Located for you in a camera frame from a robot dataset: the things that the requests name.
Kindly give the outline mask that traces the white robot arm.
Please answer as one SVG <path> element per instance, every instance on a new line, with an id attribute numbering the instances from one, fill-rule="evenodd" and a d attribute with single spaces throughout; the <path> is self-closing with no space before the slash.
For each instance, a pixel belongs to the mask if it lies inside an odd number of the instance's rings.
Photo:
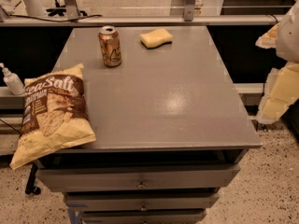
<path id="1" fill-rule="evenodd" d="M 272 124 L 299 99 L 299 1 L 255 45 L 275 49 L 276 55 L 287 62 L 268 74 L 256 115 L 261 124 Z"/>

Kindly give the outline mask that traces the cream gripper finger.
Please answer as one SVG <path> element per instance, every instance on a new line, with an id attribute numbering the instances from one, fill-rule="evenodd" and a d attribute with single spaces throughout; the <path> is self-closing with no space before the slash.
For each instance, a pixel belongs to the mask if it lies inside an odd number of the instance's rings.
<path id="1" fill-rule="evenodd" d="M 299 99 L 299 64 L 287 62 L 268 74 L 256 120 L 261 124 L 278 121 Z"/>
<path id="2" fill-rule="evenodd" d="M 277 45 L 278 27 L 279 24 L 275 24 L 265 34 L 263 34 L 257 39 L 255 45 L 262 49 L 274 49 Z"/>

